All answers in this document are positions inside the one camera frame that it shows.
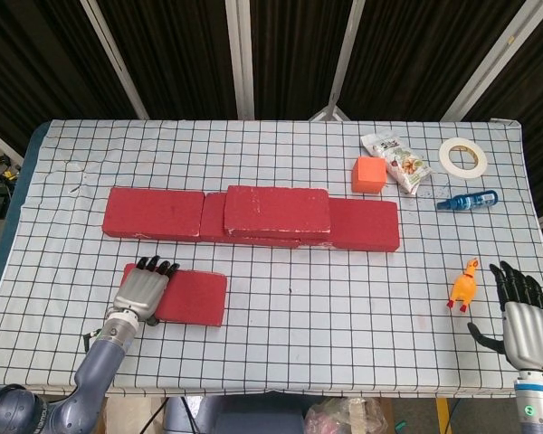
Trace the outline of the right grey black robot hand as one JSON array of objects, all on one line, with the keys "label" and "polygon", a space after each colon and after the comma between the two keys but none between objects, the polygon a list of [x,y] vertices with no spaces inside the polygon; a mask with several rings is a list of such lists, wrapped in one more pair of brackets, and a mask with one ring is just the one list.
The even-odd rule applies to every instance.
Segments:
[{"label": "right grey black robot hand", "polygon": [[502,354],[518,371],[543,372],[543,290],[530,275],[524,275],[508,262],[490,265],[495,279],[502,319],[502,338],[481,333],[467,324],[474,341]]}]

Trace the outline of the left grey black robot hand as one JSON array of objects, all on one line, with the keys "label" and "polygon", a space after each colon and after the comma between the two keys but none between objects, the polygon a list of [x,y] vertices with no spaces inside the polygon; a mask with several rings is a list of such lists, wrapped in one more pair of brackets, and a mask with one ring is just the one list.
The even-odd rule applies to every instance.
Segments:
[{"label": "left grey black robot hand", "polygon": [[156,326],[155,312],[167,285],[179,269],[179,264],[164,260],[158,255],[141,257],[119,286],[113,307],[134,312],[139,321]]}]

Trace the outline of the red brick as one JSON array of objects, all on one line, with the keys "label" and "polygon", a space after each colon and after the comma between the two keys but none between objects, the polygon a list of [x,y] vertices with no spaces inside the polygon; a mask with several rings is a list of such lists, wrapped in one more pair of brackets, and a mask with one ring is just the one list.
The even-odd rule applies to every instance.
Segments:
[{"label": "red brick", "polygon": [[198,241],[204,200],[199,191],[113,187],[102,231],[115,238]]},{"label": "red brick", "polygon": [[[130,263],[124,268],[121,283],[135,265]],[[156,318],[159,323],[220,326],[226,290],[227,277],[223,274],[178,270],[158,304]]]},{"label": "red brick", "polygon": [[232,185],[224,205],[232,236],[325,240],[331,230],[324,189]]},{"label": "red brick", "polygon": [[299,240],[250,238],[229,235],[224,229],[225,200],[226,193],[208,193],[205,196],[200,226],[201,241],[291,249],[300,246]]},{"label": "red brick", "polygon": [[301,240],[300,246],[394,252],[400,246],[397,204],[388,201],[329,198],[330,235]]}]

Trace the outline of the orange rubber chicken toy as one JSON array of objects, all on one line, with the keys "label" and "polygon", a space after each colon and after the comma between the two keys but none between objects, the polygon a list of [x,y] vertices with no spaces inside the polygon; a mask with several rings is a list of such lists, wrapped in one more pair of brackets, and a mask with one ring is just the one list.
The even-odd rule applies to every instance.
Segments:
[{"label": "orange rubber chicken toy", "polygon": [[464,272],[453,282],[451,295],[447,302],[449,308],[453,308],[456,301],[461,301],[460,310],[463,313],[467,311],[476,294],[477,284],[474,274],[478,267],[479,260],[477,258],[467,262]]}]

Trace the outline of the white plastic sack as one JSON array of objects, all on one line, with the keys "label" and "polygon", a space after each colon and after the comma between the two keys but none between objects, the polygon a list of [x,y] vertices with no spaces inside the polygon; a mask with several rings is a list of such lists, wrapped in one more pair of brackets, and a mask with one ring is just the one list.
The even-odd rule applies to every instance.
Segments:
[{"label": "white plastic sack", "polygon": [[150,397],[109,397],[104,411],[106,434],[139,434],[163,401]]}]

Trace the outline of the blue spray bottle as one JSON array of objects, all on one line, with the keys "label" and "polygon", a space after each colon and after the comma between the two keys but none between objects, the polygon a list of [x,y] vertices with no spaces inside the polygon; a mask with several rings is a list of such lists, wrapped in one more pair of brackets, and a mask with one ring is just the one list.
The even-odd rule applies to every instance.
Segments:
[{"label": "blue spray bottle", "polygon": [[499,201],[498,194],[493,190],[479,193],[459,194],[436,204],[441,211],[468,211],[477,208],[491,207]]}]

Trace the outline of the blue-grey robot torso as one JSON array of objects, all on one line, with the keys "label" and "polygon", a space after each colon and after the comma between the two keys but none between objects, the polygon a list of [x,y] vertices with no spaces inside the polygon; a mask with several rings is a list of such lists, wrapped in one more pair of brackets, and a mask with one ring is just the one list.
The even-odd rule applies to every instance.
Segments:
[{"label": "blue-grey robot torso", "polygon": [[176,433],[176,406],[184,409],[188,430],[179,434],[305,434],[304,418],[296,412],[224,412],[211,429],[201,429],[185,397],[165,401],[162,434]]}]

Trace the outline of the white black grid tablecloth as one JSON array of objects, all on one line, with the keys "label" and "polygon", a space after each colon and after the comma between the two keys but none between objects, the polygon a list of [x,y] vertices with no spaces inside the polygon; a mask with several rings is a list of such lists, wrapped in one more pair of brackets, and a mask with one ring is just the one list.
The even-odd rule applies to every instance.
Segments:
[{"label": "white black grid tablecloth", "polygon": [[[223,191],[230,185],[323,188],[352,196],[361,137],[391,130],[433,169],[416,196],[389,180],[400,246],[393,253],[121,240],[101,228],[114,186]],[[448,174],[443,141],[478,145],[476,179]],[[441,211],[455,195],[499,201]],[[502,260],[543,287],[543,236],[522,130],[492,122],[53,120],[43,139],[0,281],[0,384],[66,393],[125,266],[159,255],[228,278],[219,327],[143,325],[112,385],[117,393],[291,391],[416,396],[506,394],[515,372],[467,324],[502,332],[489,266]],[[467,311],[447,306],[479,260]]]}]

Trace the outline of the blue table pad edge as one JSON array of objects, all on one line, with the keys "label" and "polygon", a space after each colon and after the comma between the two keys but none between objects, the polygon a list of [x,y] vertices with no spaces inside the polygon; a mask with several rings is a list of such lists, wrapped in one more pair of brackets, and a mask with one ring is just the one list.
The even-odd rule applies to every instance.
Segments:
[{"label": "blue table pad edge", "polygon": [[14,188],[12,200],[5,216],[5,226],[0,237],[0,281],[7,265],[8,257],[14,243],[14,238],[20,221],[22,206],[29,190],[30,182],[36,167],[38,154],[43,139],[49,129],[50,122],[41,124],[32,134],[26,153],[19,179]]}]

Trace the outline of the white tape roll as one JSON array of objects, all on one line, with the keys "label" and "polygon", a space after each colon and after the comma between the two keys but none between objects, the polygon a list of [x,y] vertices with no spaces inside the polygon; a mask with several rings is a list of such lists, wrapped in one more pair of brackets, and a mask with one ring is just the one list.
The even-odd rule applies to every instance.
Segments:
[{"label": "white tape roll", "polygon": [[[450,153],[456,150],[470,154],[475,163],[474,167],[471,169],[464,169],[457,166],[450,156]],[[488,160],[484,151],[471,140],[461,137],[452,137],[443,141],[439,148],[438,155],[439,162],[444,170],[448,174],[461,179],[479,178],[485,173],[488,167]]]}]

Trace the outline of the clear plastic bag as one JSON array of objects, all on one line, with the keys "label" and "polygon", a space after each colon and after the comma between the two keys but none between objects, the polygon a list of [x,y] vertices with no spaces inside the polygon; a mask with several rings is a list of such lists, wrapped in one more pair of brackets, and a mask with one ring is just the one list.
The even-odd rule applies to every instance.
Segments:
[{"label": "clear plastic bag", "polygon": [[330,398],[312,405],[304,434],[386,434],[388,423],[373,398]]}]

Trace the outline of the white printed snack bag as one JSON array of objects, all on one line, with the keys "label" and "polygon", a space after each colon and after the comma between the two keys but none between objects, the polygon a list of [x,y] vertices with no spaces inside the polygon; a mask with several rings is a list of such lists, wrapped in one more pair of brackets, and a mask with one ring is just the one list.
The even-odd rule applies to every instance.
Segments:
[{"label": "white printed snack bag", "polygon": [[433,173],[432,168],[391,130],[364,135],[361,143],[371,156],[385,160],[386,171],[408,194],[416,195],[421,182]]}]

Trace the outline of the orange foam cube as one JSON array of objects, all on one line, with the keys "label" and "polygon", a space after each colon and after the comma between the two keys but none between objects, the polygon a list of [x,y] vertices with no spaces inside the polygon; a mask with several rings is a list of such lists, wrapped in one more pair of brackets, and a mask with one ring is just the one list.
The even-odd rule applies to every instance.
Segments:
[{"label": "orange foam cube", "polygon": [[359,156],[352,169],[353,193],[380,193],[386,184],[384,158]]}]

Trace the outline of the dark brown curtain backdrop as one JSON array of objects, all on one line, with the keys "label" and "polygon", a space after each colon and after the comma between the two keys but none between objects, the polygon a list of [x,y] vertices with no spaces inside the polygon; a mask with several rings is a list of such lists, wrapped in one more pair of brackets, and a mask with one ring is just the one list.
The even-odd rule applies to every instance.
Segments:
[{"label": "dark brown curtain backdrop", "polygon": [[[224,0],[97,0],[153,119],[234,119]],[[438,121],[524,5],[366,0],[338,106],[354,120]],[[305,120],[329,100],[352,0],[250,0],[254,112]],[[23,152],[59,118],[135,109],[80,0],[0,0],[0,137]],[[543,214],[543,22],[466,115],[522,126]]]}]

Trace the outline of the white screen frame post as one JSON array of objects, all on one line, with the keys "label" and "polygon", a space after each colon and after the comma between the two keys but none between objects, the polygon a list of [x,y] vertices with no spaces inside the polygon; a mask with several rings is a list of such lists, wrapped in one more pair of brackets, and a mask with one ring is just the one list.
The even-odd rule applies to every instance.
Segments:
[{"label": "white screen frame post", "polygon": [[348,65],[357,37],[366,0],[353,0],[349,12],[348,23],[344,33],[338,64],[332,81],[327,106],[317,112],[310,121],[337,121],[347,122],[349,117],[338,107],[344,81],[348,72]]},{"label": "white screen frame post", "polygon": [[524,0],[442,117],[461,121],[543,20],[543,0]]},{"label": "white screen frame post", "polygon": [[251,1],[225,0],[237,115],[255,120]]},{"label": "white screen frame post", "polygon": [[139,96],[135,82],[131,78],[128,67],[123,60],[119,47],[113,37],[103,12],[97,0],[80,0],[81,7],[96,33],[102,49],[106,53],[110,64],[115,71],[122,89],[139,119],[149,119],[148,111]]}]

